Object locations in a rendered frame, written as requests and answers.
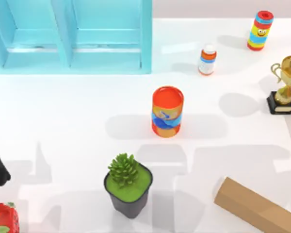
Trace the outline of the light blue rack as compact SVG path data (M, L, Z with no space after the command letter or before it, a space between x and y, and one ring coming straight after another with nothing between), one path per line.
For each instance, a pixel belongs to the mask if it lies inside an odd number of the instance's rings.
M0 0L0 74L143 74L153 0Z

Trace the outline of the brown cardboard box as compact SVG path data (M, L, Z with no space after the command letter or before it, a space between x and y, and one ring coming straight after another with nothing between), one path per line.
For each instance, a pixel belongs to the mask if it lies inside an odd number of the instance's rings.
M291 212L229 177L214 203L264 233L291 233Z

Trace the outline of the red box with green leaves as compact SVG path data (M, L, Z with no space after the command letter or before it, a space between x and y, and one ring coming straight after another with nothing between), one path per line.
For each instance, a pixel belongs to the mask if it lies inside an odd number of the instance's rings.
M0 203L0 233L20 233L18 213L13 202Z

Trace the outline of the green plant in black pot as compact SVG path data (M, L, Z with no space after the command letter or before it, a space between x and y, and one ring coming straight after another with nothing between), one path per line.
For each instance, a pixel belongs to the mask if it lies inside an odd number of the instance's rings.
M152 172L135 160L134 155L121 153L108 166L104 188L112 204L127 218L136 218L145 207L153 182Z

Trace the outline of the red yellow blue striped can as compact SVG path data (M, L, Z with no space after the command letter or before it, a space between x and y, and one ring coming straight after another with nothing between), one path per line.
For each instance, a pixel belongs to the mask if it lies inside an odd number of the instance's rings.
M247 41L247 47L250 50L259 51L264 48L273 20L274 15L271 12L267 10L258 11Z

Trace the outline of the gold trophy with black base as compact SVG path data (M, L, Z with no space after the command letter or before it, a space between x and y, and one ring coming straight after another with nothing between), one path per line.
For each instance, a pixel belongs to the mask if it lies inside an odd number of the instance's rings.
M266 99L269 111L272 115L291 115L291 56L271 65L271 72L278 78L277 82L285 86L272 91Z

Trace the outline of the white and orange bottle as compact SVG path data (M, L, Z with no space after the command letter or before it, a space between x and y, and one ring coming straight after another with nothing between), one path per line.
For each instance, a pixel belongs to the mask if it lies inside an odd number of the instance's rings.
M217 51L213 44L206 44L200 53L198 71L202 75L211 75L214 72L214 64L217 57Z

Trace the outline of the orange and blue can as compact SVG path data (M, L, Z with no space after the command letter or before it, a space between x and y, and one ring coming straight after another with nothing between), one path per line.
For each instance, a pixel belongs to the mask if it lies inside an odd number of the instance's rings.
M160 137L175 136L181 126L184 95L176 87L162 86L152 96L152 130Z

